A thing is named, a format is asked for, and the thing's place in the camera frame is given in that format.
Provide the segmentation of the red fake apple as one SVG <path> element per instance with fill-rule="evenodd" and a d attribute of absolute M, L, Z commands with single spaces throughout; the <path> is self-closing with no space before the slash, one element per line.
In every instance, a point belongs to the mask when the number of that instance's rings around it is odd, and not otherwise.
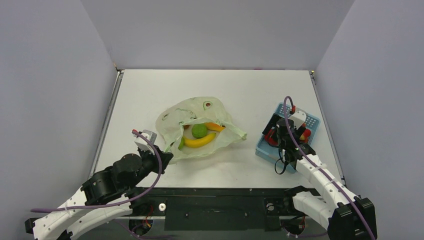
<path fill-rule="evenodd" d="M 273 148 L 279 147 L 278 135 L 275 128 L 270 129 L 268 133 L 264 135 L 264 140 L 269 146 Z"/>

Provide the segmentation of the pale green plastic bag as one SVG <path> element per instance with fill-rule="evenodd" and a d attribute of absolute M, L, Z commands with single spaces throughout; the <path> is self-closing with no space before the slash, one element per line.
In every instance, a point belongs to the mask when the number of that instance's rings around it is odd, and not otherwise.
<path fill-rule="evenodd" d="M 247 139 L 216 97 L 198 96 L 166 109 L 155 122 L 172 162 L 209 156 Z"/>

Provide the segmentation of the green fake apple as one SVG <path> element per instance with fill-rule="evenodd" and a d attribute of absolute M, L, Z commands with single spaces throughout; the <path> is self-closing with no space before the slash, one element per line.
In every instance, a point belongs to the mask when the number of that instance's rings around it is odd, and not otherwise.
<path fill-rule="evenodd" d="M 194 138 L 201 139 L 208 135 L 208 129 L 204 123 L 194 124 L 191 128 L 191 134 Z"/>

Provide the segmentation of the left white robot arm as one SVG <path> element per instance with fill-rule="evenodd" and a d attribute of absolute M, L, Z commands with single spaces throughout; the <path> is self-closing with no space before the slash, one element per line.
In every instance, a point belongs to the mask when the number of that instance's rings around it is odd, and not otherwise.
<path fill-rule="evenodd" d="M 29 218 L 25 231 L 36 240 L 75 240 L 87 231 L 118 217 L 143 215 L 149 209 L 145 195 L 152 190 L 138 187 L 150 173 L 164 174 L 174 155 L 140 150 L 128 153 L 113 165 L 92 175 L 61 206 L 44 210 L 45 216 Z"/>

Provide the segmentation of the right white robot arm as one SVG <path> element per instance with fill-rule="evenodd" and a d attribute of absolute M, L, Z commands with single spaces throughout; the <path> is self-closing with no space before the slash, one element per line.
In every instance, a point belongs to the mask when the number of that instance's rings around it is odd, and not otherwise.
<path fill-rule="evenodd" d="M 378 238 L 375 206 L 368 198 L 351 192 L 320 160 L 309 138 L 319 121 L 301 111 L 290 111 L 288 118 L 274 113 L 262 131 L 256 154 L 281 168 L 301 174 L 318 192 L 304 186 L 286 191 L 283 209 L 302 213 L 324 228 L 331 240 L 376 240 Z"/>

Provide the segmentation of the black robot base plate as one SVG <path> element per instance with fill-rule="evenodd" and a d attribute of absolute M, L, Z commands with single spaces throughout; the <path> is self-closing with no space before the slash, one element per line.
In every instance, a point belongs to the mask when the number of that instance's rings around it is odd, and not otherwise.
<path fill-rule="evenodd" d="M 126 227 L 144 238 L 155 230 L 303 230 L 305 215 L 295 209 L 293 195 L 289 188 L 158 187 L 136 200 Z"/>

